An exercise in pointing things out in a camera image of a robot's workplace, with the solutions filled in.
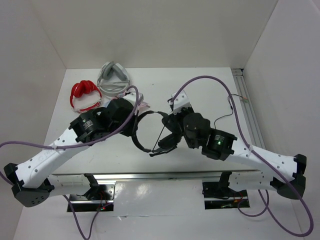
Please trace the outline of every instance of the white headphones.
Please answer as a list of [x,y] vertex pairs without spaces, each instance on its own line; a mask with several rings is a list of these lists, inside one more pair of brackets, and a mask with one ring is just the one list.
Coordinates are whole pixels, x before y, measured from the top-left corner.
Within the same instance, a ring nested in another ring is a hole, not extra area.
[[[110,80],[114,74],[120,81],[107,83],[106,81]],[[108,97],[115,97],[123,93],[129,85],[130,79],[128,72],[119,63],[115,64],[113,61],[108,61],[102,66],[96,82],[96,86]]]

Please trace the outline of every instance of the headphones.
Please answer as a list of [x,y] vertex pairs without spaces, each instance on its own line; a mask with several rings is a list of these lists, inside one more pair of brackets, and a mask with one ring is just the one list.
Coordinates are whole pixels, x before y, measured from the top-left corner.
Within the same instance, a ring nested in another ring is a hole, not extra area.
[[[163,139],[161,139],[158,142],[158,146],[159,148],[155,149],[155,150],[151,150],[148,148],[144,148],[141,143],[138,141],[138,137],[137,137],[137,130],[138,130],[138,124],[139,122],[147,115],[149,114],[160,114],[162,116],[162,120],[161,122],[163,123],[163,125],[170,130],[172,133],[169,134],[168,136],[165,136]],[[133,129],[133,133],[131,136],[131,139],[134,143],[134,145],[142,150],[145,153],[150,153],[149,155],[151,157],[153,156],[157,156],[157,155],[161,155],[161,154],[167,154],[169,152],[171,152],[172,150],[177,148],[177,144],[181,141],[182,138],[182,130],[179,126],[179,124],[177,124],[175,121],[173,121],[173,118],[170,117],[170,115],[168,115],[165,112],[162,111],[146,111],[144,113],[142,113],[141,115],[139,115],[134,123],[134,129]]]
[[[83,94],[89,94],[93,91],[97,91],[99,93],[100,99],[92,106],[76,109],[74,106],[74,97],[80,98]],[[73,108],[73,110],[78,113],[84,113],[89,111],[90,109],[97,108],[100,106],[101,102],[102,102],[102,94],[100,90],[97,88],[97,86],[90,80],[82,80],[80,83],[76,83],[71,89],[70,105]]]
[[[120,81],[107,83],[106,81],[110,80],[114,74]],[[119,63],[115,64],[113,61],[108,61],[102,66],[96,85],[104,95],[115,97],[129,87],[129,74]]]

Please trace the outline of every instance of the robotic arm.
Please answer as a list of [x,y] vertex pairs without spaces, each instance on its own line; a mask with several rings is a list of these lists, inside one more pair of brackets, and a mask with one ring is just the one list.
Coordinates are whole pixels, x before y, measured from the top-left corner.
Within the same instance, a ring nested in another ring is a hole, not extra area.
[[[98,192],[104,190],[90,173],[81,175],[52,175],[58,167],[63,165],[76,154],[86,150],[89,146],[67,149],[56,149],[56,146],[75,146],[79,142],[89,143],[103,138],[117,129],[133,110],[132,97],[114,99],[107,107],[100,107],[82,113],[68,129],[50,146],[53,149],[44,149],[33,158],[19,165],[10,163],[4,171],[7,178],[13,183],[12,192],[15,198],[26,207],[36,206],[48,197],[65,194],[77,194],[92,199]],[[201,154],[214,160],[240,163],[260,171],[253,172],[223,172],[219,181],[220,189],[232,189],[239,192],[246,189],[274,190],[279,195],[297,199],[287,184],[267,165],[261,162],[252,150],[263,156],[272,166],[277,168],[295,187],[302,196],[306,186],[303,176],[307,158],[303,155],[284,156],[265,149],[252,146],[248,149],[245,143],[233,134],[210,127],[210,121],[195,113],[189,99],[182,91],[170,104],[172,113],[163,116],[162,123],[172,134],[158,142],[159,148],[155,151],[146,149],[137,139],[139,121],[148,111],[140,116],[133,117],[120,132],[132,137],[133,143],[144,152],[152,152],[152,157],[167,154],[177,148],[182,137],[189,148],[201,147]]]

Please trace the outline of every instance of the white wall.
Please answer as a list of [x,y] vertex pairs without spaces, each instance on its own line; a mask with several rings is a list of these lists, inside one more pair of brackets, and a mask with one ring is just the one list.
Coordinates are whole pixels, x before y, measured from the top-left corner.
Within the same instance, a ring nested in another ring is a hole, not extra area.
[[[43,144],[66,68],[25,0],[0,3],[0,142]],[[39,150],[5,146],[0,169]],[[0,179],[0,239],[14,237],[22,205]]]
[[31,2],[68,69],[243,68],[277,0]]
[[[320,0],[279,0],[245,69],[244,78],[268,149],[308,157],[304,199],[320,234]],[[308,218],[292,201],[300,226]]]

